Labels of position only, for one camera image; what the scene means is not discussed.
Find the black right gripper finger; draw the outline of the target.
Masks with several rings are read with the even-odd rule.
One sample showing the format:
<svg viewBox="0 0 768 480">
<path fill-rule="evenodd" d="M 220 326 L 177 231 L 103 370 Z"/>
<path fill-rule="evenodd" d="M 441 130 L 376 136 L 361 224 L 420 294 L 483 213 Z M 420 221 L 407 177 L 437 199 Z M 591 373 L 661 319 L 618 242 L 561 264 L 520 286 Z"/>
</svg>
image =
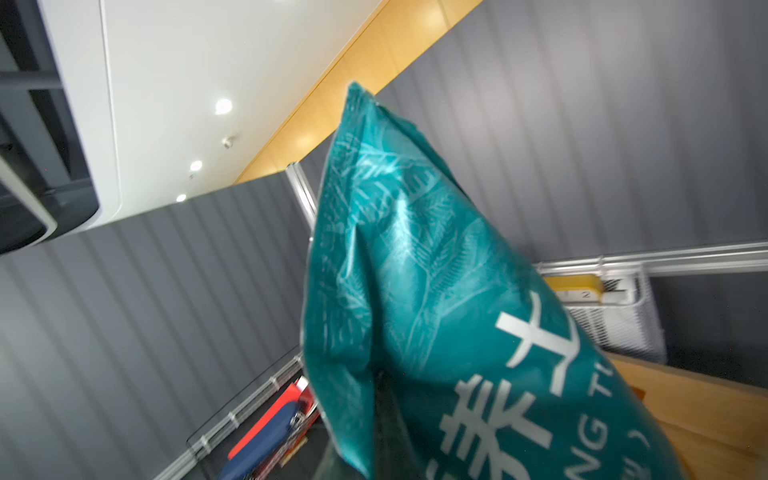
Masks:
<svg viewBox="0 0 768 480">
<path fill-rule="evenodd" d="M 392 390 L 392 379 L 385 373 L 375 377 L 374 468 L 376 479 L 425 479 L 397 399 Z M 339 454 L 336 431 L 322 417 L 328 436 L 325 451 L 313 474 L 313 479 L 364 479 L 364 476 Z"/>
</svg>

